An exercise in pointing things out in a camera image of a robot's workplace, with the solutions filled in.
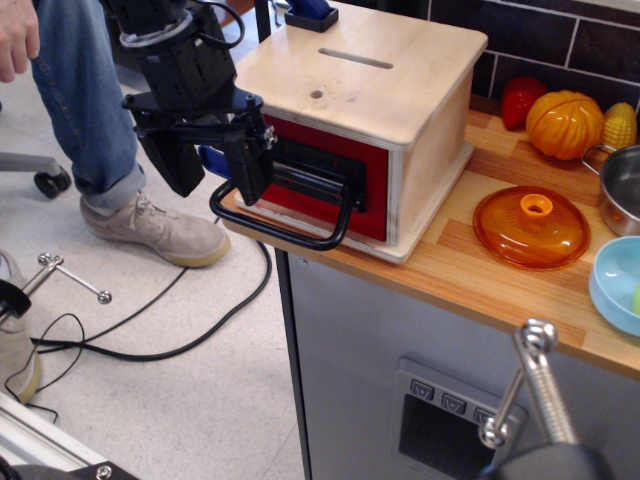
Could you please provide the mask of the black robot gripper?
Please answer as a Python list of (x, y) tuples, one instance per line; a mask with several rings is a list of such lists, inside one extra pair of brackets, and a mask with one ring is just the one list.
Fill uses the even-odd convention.
[(121, 47), (148, 84), (123, 106), (147, 157), (175, 193), (188, 197), (205, 176), (191, 144), (222, 145), (231, 180), (251, 206), (273, 181), (277, 136), (262, 99), (235, 85), (236, 45), (214, 9), (121, 11)]

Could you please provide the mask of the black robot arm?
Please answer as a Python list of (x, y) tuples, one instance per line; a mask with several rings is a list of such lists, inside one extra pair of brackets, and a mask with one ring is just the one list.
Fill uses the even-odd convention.
[(188, 196), (210, 171), (255, 204), (273, 181), (274, 131), (261, 97), (238, 88), (214, 3), (110, 1), (123, 50), (149, 90), (122, 102), (147, 157), (169, 186)]

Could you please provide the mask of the person's bare hand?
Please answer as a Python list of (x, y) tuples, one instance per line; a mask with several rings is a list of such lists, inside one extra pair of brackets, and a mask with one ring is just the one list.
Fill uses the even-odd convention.
[(1, 0), (1, 82), (26, 72), (40, 50), (39, 23), (31, 0)]

